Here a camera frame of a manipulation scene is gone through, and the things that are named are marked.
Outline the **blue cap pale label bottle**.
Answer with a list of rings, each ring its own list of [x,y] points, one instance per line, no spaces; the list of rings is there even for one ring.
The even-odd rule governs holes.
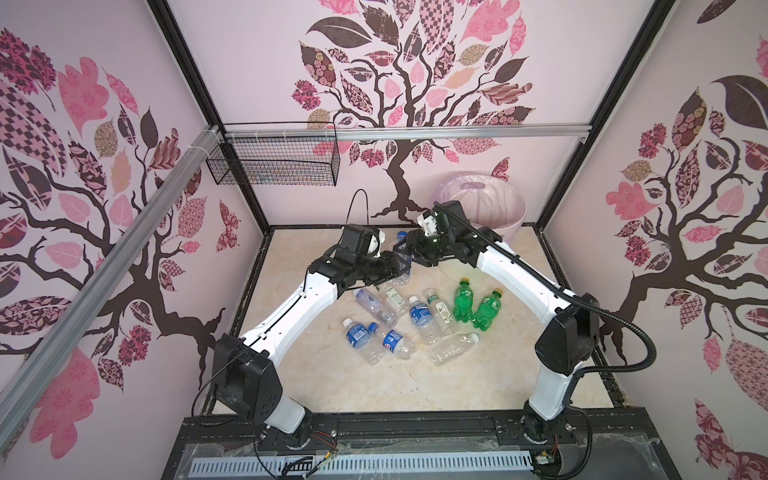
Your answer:
[[[396,239],[391,244],[391,250],[394,252],[398,270],[401,271],[401,275],[391,281],[395,286],[407,285],[411,280],[411,266],[412,257],[407,251],[407,232],[399,231],[396,235]]]

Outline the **white cap blue label bottle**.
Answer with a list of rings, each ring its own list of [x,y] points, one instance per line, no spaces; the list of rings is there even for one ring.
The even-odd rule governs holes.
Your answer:
[[[382,359],[382,349],[365,325],[351,318],[346,318],[343,320],[343,327],[348,343],[366,362],[375,365]]]

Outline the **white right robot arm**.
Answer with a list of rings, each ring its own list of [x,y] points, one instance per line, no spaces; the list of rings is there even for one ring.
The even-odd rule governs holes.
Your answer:
[[[541,442],[563,415],[597,341],[598,305],[589,295],[579,297],[550,281],[487,227],[476,228],[461,204],[436,204],[417,218],[419,229],[405,244],[413,260],[436,266],[455,259],[499,282],[520,299],[544,326],[535,343],[540,368],[535,388],[524,405],[528,436]]]

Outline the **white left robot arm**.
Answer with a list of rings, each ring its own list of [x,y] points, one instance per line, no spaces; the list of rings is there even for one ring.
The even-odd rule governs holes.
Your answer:
[[[217,342],[211,378],[215,399],[256,426],[304,437],[311,413],[284,393],[277,367],[312,321],[345,292],[408,272],[403,246],[399,241],[395,251],[387,249],[385,234],[375,227],[345,226],[272,314],[253,329]]]

